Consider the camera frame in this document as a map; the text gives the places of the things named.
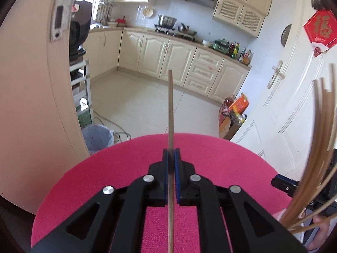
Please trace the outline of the person's hand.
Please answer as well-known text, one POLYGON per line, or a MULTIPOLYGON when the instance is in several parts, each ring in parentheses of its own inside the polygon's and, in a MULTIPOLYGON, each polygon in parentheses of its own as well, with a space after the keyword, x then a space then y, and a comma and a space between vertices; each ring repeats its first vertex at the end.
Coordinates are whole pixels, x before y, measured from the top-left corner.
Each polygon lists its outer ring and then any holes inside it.
POLYGON ((336 225, 336 218, 330 220, 329 222, 322 223, 319 226, 319 230, 314 236, 314 239, 307 246, 308 251, 315 251, 319 249, 327 240, 328 236, 332 232, 335 225, 336 225))

